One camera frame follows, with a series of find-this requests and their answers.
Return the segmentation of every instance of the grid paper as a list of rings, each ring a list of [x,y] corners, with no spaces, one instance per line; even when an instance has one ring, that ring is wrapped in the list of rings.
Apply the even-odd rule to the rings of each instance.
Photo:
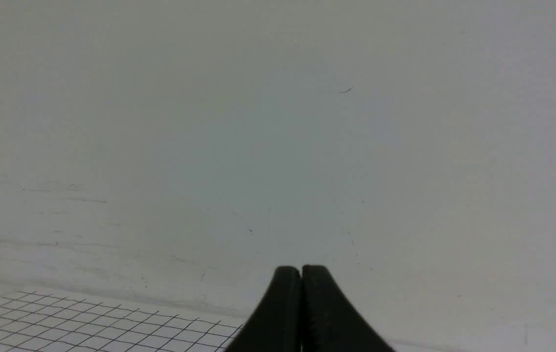
[[[223,352],[242,327],[164,310],[17,290],[0,298],[0,352]]]

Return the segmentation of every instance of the black object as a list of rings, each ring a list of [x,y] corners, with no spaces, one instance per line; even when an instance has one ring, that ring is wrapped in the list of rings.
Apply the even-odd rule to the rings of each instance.
[[[394,352],[345,298],[329,270],[278,267],[226,352]]]

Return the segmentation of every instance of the scratch mark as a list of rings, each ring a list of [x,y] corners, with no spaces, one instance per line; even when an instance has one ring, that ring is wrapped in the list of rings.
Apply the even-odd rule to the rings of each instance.
[[[250,229],[250,227],[247,225],[247,223],[244,221],[243,218],[241,218],[241,216],[239,214],[237,214],[237,212],[232,212],[233,214],[235,214],[237,216],[237,218],[239,218],[239,221],[241,221],[241,223],[247,227],[247,229],[253,234],[254,232]]]
[[[78,202],[90,202],[90,203],[108,203],[108,200],[92,199],[92,198],[80,198],[80,197],[65,197],[63,199],[76,200]]]

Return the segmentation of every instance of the white wall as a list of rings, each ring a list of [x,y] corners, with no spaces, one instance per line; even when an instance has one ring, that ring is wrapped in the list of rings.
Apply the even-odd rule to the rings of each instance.
[[[0,281],[246,315],[304,263],[556,350],[556,1],[0,1]]]

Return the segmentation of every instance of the grid line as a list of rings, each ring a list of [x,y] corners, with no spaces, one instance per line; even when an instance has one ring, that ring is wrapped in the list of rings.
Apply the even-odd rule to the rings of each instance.
[[[224,351],[242,326],[36,291],[19,290],[0,299],[2,352],[117,352],[110,350],[114,346],[121,346],[120,352],[192,352],[197,345],[217,352]],[[205,336],[213,338],[204,341]]]

